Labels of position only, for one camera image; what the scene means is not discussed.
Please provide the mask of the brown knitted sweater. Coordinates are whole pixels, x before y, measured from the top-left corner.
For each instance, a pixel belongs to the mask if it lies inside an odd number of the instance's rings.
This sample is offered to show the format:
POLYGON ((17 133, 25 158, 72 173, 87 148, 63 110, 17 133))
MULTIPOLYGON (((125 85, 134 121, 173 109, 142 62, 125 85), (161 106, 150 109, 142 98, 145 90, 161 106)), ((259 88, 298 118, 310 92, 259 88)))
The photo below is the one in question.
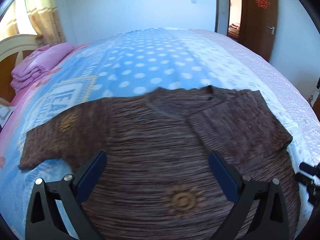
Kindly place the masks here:
POLYGON ((259 91, 158 88, 82 103, 31 129, 19 168, 60 158, 77 170, 105 151, 106 169, 83 205, 105 239, 209 239, 232 207, 208 165, 217 151, 241 174, 280 180, 294 236, 291 141, 259 91))

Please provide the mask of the patterned white pillow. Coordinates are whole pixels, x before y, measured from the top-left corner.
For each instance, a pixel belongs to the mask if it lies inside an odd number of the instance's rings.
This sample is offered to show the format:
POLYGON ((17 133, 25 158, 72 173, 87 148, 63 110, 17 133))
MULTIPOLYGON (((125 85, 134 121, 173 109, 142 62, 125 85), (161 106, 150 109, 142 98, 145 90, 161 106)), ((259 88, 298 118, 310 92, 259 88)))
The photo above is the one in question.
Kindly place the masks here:
POLYGON ((7 100, 0 98, 0 126, 1 130, 7 123, 7 120, 12 115, 13 111, 15 109, 15 106, 11 106, 10 102, 7 100))

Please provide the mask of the folded pink quilt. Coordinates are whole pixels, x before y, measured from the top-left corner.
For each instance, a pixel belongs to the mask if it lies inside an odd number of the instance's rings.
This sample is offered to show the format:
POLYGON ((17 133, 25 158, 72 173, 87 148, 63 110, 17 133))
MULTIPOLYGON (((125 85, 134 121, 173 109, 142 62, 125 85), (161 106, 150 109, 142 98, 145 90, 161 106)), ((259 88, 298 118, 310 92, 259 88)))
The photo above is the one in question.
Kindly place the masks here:
POLYGON ((12 70, 11 87, 16 93, 28 87, 57 66, 72 50, 73 45, 69 42, 36 49, 12 70))

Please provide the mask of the cream wooden headboard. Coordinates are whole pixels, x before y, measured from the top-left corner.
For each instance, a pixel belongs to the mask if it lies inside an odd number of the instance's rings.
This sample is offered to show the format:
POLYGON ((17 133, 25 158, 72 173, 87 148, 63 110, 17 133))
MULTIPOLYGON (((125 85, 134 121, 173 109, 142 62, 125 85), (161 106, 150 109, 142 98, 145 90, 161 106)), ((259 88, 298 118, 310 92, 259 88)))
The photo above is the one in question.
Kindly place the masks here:
POLYGON ((36 38, 36 35, 18 34, 1 40, 1 98, 8 102, 11 102, 16 95, 15 90, 11 87, 11 72, 24 58, 38 48, 36 38))

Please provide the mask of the blue polka dot blanket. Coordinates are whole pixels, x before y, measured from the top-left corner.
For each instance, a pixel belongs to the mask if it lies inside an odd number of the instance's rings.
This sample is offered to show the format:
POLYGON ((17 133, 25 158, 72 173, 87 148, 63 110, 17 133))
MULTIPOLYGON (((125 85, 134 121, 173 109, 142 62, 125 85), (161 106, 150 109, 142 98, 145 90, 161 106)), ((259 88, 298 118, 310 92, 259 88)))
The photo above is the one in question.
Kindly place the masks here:
POLYGON ((295 170, 313 164, 298 124, 274 92, 250 68, 218 43, 194 30, 153 28, 80 45, 48 75, 14 99, 15 109, 1 131, 1 215, 18 239, 36 178, 60 179, 69 168, 60 160, 34 170, 18 169, 26 133, 76 104, 112 96, 135 96, 157 87, 192 89, 212 85, 259 90, 269 109, 291 133, 288 151, 295 170))

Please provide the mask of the brown wooden door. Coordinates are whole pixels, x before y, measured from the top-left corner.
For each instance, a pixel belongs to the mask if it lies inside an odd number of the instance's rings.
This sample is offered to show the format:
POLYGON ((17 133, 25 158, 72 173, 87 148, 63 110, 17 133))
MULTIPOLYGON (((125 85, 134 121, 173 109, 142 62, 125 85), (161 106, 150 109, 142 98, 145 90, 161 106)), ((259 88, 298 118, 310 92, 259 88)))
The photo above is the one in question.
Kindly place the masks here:
POLYGON ((271 58, 278 23, 278 0, 268 0, 264 9, 255 0, 242 0, 238 42, 260 55, 266 61, 271 58), (275 27, 274 35, 267 27, 275 27))

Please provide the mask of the red paper door decoration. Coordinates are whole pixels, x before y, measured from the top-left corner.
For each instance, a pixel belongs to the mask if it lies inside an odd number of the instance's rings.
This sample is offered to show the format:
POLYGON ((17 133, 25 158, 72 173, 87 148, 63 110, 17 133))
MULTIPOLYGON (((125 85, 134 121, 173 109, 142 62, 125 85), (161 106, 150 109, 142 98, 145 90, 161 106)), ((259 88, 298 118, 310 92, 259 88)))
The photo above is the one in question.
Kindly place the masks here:
POLYGON ((258 7, 264 8, 264 9, 266 9, 270 5, 268 0, 255 0, 255 2, 258 7))

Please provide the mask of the yellow curtain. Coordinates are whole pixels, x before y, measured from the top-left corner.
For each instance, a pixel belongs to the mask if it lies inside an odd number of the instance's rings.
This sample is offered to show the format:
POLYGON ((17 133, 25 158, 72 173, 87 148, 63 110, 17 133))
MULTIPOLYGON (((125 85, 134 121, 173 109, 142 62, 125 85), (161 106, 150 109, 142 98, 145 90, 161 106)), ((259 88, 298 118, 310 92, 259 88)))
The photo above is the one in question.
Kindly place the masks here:
POLYGON ((14 0, 1 19, 1 40, 36 35, 51 46, 66 41, 55 0, 14 0))

